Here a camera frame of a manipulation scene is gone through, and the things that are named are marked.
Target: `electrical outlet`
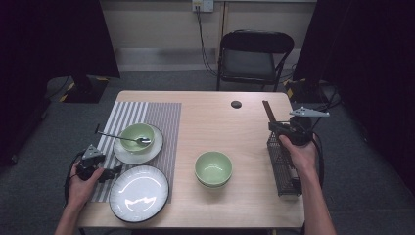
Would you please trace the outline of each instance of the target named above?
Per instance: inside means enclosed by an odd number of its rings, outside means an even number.
[[[213,12],[213,0],[204,0],[202,12]]]
[[[192,0],[192,12],[197,12],[197,7],[199,11],[203,11],[204,1],[203,0]]]

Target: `wall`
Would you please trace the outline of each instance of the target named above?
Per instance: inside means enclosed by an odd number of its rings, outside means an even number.
[[[190,0],[102,1],[116,48],[199,48],[197,16]],[[220,39],[222,11],[225,32],[235,29],[281,31],[291,35],[300,48],[315,3],[223,2],[214,3],[213,13],[202,13],[204,42],[215,48]]]

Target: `wire rack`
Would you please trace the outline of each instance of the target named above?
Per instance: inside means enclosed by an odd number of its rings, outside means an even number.
[[[290,152],[282,145],[275,132],[271,132],[266,145],[271,158],[278,196],[301,195],[301,181],[297,176]]]

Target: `black curtain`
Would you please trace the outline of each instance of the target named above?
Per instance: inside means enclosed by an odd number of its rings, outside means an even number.
[[[413,193],[414,10],[408,1],[319,0],[296,67],[339,87],[368,143]]]
[[[100,2],[2,1],[0,69],[1,160],[17,151],[16,142],[22,142],[17,136],[24,135],[22,126],[32,121],[28,118],[51,78],[83,73],[119,77]]]

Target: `black cord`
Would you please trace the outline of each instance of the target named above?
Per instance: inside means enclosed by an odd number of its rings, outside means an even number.
[[[331,109],[331,108],[333,108],[333,107],[334,107],[334,106],[332,106],[333,99],[334,99],[335,95],[338,93],[338,88],[337,88],[337,86],[334,86],[334,87],[335,87],[335,91],[333,92],[332,96],[330,97],[329,102],[328,102],[326,105],[324,105],[323,107],[317,107],[317,109],[315,109],[315,110],[319,110],[319,109],[322,109],[322,108],[323,108],[323,110],[321,110],[320,112],[326,113],[329,109]],[[320,121],[320,119],[321,119],[321,117],[319,117],[319,118],[317,119],[317,121],[316,121],[316,122],[312,125],[311,129],[314,129],[314,127],[318,124],[318,122]]]
[[[202,34],[202,20],[201,20],[201,9],[199,6],[196,7],[196,15],[198,17],[198,23],[199,23],[199,34],[201,36],[201,44],[202,44],[202,59],[204,60],[204,64],[205,64],[205,68],[207,69],[207,71],[213,75],[213,76],[217,76],[216,72],[211,68],[209,62],[208,62],[208,56],[205,50],[205,43],[204,43],[204,38],[203,38],[203,34]]]
[[[323,189],[323,183],[324,183],[324,158],[323,158],[323,147],[321,145],[320,137],[315,133],[312,132],[319,141],[320,144],[317,144],[317,142],[314,140],[314,138],[311,139],[311,142],[314,144],[315,148],[317,149],[317,156],[318,156],[318,180],[320,183],[321,189]]]
[[[220,33],[220,38],[223,37],[223,33],[225,30],[225,16],[226,16],[226,2],[223,2],[223,13],[222,13],[222,29]]]
[[[85,230],[83,228],[79,228],[80,235],[86,235]]]
[[[295,70],[295,68],[294,67],[296,67],[297,66],[297,63],[295,63],[295,64],[293,64],[292,66],[291,66],[291,72],[289,73],[289,74],[287,74],[287,75],[283,75],[283,76],[280,76],[280,79],[281,78],[285,78],[285,77],[287,77],[287,79],[285,79],[285,80],[283,80],[283,81],[280,81],[279,83],[281,84],[281,83],[284,83],[284,82],[286,82],[286,81],[288,81],[288,80],[290,80],[291,78],[293,78],[293,74],[294,74],[294,70]]]
[[[82,151],[82,152],[79,152],[73,159],[72,159],[72,162],[70,163],[70,166],[69,166],[69,170],[68,170],[68,173],[67,173],[67,178],[65,179],[65,185],[64,185],[64,196],[65,196],[65,204],[64,204],[64,207],[66,207],[67,206],[67,204],[68,204],[68,197],[69,197],[69,184],[70,184],[70,180],[74,177],[74,176],[76,176],[76,174],[75,175],[70,175],[70,173],[72,172],[72,167],[73,167],[73,164],[75,163],[75,161],[80,157],[80,156],[82,156],[83,154],[85,153],[85,151]]]

